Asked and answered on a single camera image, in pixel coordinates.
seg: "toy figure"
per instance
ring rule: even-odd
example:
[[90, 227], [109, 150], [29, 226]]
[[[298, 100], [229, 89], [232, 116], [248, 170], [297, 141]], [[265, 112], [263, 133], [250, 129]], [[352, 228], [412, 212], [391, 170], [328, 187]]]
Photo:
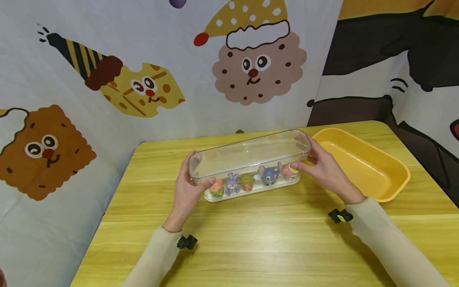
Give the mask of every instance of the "toy figure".
[[276, 182], [281, 169], [282, 164], [280, 162], [277, 162], [277, 168], [265, 168], [263, 165], [261, 165], [258, 168], [258, 173], [260, 174], [261, 179], [264, 182], [264, 185], [268, 186]]
[[289, 163], [289, 164], [284, 165], [280, 174], [283, 175], [285, 179], [290, 180], [296, 177], [299, 172], [300, 172], [299, 170], [292, 168]]
[[241, 176], [241, 179], [239, 180], [239, 183], [242, 186], [242, 189], [244, 191], [252, 191], [254, 182], [255, 182], [255, 179], [253, 178], [253, 175], [251, 174], [243, 174]]
[[217, 179], [217, 181], [210, 187], [210, 193], [214, 197], [223, 196], [223, 180]]
[[228, 181], [226, 182], [225, 190], [226, 195], [230, 195], [232, 192], [239, 193], [239, 191], [241, 191], [241, 187], [239, 186], [239, 183], [236, 180], [240, 176], [240, 174], [233, 175], [232, 172], [228, 174]]

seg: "clear plastic container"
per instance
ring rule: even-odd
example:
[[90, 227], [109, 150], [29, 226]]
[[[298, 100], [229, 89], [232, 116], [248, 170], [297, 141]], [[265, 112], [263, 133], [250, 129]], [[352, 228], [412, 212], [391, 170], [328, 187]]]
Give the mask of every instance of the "clear plastic container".
[[217, 179], [204, 193], [213, 203], [297, 183], [300, 174], [290, 163], [305, 160], [310, 150], [306, 133], [291, 129], [197, 152], [189, 173], [197, 184]]

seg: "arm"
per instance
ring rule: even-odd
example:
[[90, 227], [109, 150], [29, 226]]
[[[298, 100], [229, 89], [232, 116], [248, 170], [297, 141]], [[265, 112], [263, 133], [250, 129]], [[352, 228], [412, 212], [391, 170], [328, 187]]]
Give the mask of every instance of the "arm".
[[298, 169], [336, 193], [354, 218], [350, 221], [353, 233], [375, 253], [398, 287], [446, 287], [445, 279], [394, 225], [382, 207], [366, 198], [350, 182], [333, 156], [314, 139], [308, 157], [313, 165], [292, 163]]
[[182, 232], [170, 233], [158, 227], [122, 287], [159, 286], [179, 254], [177, 241], [181, 236]]
[[347, 204], [346, 210], [354, 216], [350, 221], [353, 234], [375, 253], [398, 287], [449, 286], [374, 199]]
[[163, 226], [156, 229], [145, 251], [132, 269], [122, 287], [157, 287], [171, 269], [179, 248], [177, 241], [182, 237], [182, 228], [193, 212], [201, 195], [215, 178], [204, 180], [196, 186], [188, 175], [188, 161], [195, 153], [192, 151], [183, 161], [175, 181], [174, 206]]

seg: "black clip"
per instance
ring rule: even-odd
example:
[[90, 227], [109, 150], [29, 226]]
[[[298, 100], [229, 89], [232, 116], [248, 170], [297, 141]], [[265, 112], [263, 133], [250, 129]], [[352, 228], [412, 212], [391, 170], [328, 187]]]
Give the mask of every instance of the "black clip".
[[177, 248], [178, 249], [183, 249], [183, 248], [188, 248], [189, 250], [192, 250], [198, 240], [194, 238], [194, 236], [189, 235], [188, 238], [185, 238], [185, 236], [180, 237], [179, 241], [177, 241]]
[[328, 216], [330, 216], [331, 220], [336, 224], [340, 222], [349, 222], [354, 218], [353, 215], [345, 209], [341, 212], [338, 209], [334, 209], [328, 213]]

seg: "fabric backdrop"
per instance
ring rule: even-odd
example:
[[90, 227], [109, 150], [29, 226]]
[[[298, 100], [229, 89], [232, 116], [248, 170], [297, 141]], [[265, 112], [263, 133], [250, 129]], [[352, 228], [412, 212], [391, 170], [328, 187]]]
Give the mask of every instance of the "fabric backdrop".
[[304, 126], [341, 4], [3, 1], [0, 287], [70, 284], [141, 142]]
[[459, 207], [459, 2], [345, 0], [308, 125], [386, 123]]
[[459, 204], [454, 0], [17, 0], [0, 31], [0, 287], [70, 284], [143, 141], [379, 120]]

